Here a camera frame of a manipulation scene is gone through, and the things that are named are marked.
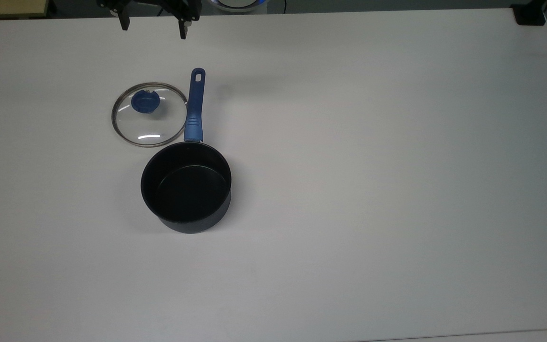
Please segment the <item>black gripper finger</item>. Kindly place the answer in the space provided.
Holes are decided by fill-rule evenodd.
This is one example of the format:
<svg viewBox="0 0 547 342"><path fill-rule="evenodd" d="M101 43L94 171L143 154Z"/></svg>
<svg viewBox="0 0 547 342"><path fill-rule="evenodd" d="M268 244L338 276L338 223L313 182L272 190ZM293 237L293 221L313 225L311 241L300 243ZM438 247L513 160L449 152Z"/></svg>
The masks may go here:
<svg viewBox="0 0 547 342"><path fill-rule="evenodd" d="M161 8L172 14L179 25L180 38L187 38L188 28L195 21L199 21L202 12L201 0L163 0Z"/></svg>
<svg viewBox="0 0 547 342"><path fill-rule="evenodd" d="M98 7L108 9L119 19L123 30L128 30L130 26L130 16L127 11L127 6L130 2L131 0L96 0Z"/></svg>

